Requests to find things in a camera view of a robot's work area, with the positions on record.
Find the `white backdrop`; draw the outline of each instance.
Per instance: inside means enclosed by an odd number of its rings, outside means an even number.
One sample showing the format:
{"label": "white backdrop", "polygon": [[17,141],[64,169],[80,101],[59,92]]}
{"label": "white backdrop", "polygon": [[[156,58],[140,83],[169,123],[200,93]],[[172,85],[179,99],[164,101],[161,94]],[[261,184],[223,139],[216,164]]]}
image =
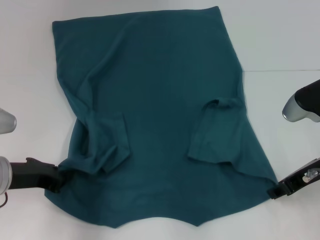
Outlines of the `white backdrop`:
{"label": "white backdrop", "polygon": [[[320,79],[320,71],[315,71],[320,69],[317,0],[0,0],[0,108],[17,118],[16,130],[0,135],[0,155],[11,162],[33,157],[56,165],[67,156],[75,116],[57,81],[53,21],[213,6],[220,7],[246,71],[248,116],[277,178],[320,157],[320,123],[309,119],[290,123],[281,115],[295,91]],[[313,240],[319,236],[319,182],[200,227],[168,218],[139,220],[118,229],[95,226],[64,213],[44,197],[42,189],[8,193],[8,204],[0,209],[4,240]]]}

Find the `teal shirt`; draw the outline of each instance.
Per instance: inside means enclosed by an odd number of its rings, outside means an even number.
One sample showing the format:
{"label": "teal shirt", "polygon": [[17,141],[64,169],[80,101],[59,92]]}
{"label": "teal shirt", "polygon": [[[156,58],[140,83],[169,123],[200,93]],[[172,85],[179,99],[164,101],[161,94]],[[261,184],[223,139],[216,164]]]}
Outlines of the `teal shirt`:
{"label": "teal shirt", "polygon": [[56,21],[57,78],[77,120],[61,193],[86,222],[199,226],[269,197],[242,68],[218,7]]}

